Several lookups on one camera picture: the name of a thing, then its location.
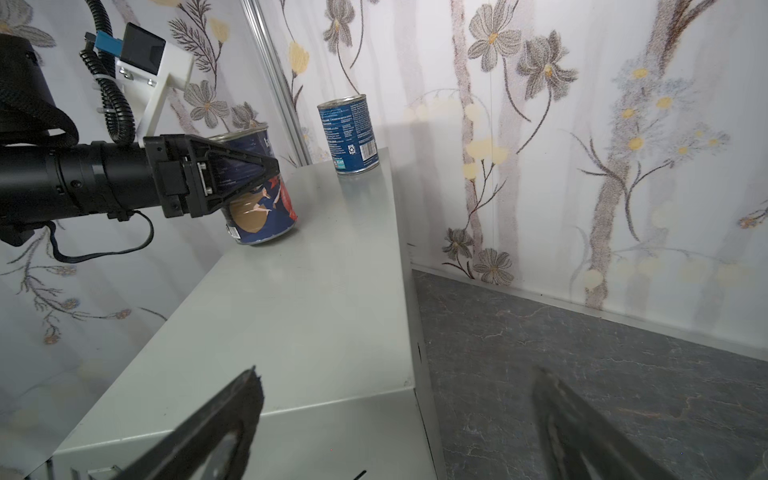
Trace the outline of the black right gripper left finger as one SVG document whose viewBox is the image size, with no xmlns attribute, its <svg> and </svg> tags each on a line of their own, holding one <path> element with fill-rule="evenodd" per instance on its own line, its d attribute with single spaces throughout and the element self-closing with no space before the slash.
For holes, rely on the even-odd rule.
<svg viewBox="0 0 768 480">
<path fill-rule="evenodd" d="M 241 479 L 265 396 L 247 369 L 144 455 L 119 479 Z"/>
</svg>

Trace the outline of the dark navy tall can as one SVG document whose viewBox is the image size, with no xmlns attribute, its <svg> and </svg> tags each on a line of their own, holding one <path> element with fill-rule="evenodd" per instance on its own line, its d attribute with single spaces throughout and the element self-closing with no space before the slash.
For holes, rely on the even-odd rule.
<svg viewBox="0 0 768 480">
<path fill-rule="evenodd" d="M 239 132 L 210 137 L 236 149 L 273 156 L 268 125 L 257 124 Z M 288 233 L 298 218 L 287 187 L 276 175 L 222 208 L 230 235 L 242 245 L 265 243 Z"/>
</svg>

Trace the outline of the blue label tall can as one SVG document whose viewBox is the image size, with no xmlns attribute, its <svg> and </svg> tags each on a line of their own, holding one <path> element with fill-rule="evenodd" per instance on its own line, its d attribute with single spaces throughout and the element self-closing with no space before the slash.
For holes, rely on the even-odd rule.
<svg viewBox="0 0 768 480">
<path fill-rule="evenodd" d="M 369 171 L 379 164 L 378 148 L 364 94 L 320 104 L 318 113 L 339 175 Z"/>
</svg>

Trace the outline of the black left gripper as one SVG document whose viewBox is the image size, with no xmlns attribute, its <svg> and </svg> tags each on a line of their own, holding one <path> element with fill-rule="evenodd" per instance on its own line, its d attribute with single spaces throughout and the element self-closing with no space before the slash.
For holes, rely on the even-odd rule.
<svg viewBox="0 0 768 480">
<path fill-rule="evenodd" d="M 195 135 L 146 136 L 143 142 L 166 218 L 212 214 L 280 173 L 272 156 Z"/>
</svg>

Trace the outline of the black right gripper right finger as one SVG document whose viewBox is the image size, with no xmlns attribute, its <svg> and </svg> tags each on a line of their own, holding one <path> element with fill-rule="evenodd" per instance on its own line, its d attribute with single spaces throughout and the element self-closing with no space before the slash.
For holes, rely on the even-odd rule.
<svg viewBox="0 0 768 480">
<path fill-rule="evenodd" d="M 672 479 L 551 371 L 536 367 L 532 406 L 550 479 Z"/>
</svg>

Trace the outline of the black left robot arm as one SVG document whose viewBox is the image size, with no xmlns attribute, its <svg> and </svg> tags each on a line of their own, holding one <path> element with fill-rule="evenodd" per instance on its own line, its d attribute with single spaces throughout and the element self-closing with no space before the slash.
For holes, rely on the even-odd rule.
<svg viewBox="0 0 768 480">
<path fill-rule="evenodd" d="M 189 134 L 158 134 L 167 94 L 196 96 L 191 46 L 206 30 L 208 6 L 186 6 L 193 28 L 176 43 L 128 23 L 121 38 L 99 1 L 80 59 L 97 86 L 109 138 L 83 144 L 50 93 L 34 42 L 20 28 L 1 34 L 1 239 L 20 247 L 61 219 L 106 215 L 124 222 L 158 207 L 168 218 L 198 218 L 250 194 L 276 197 L 271 155 Z"/>
</svg>

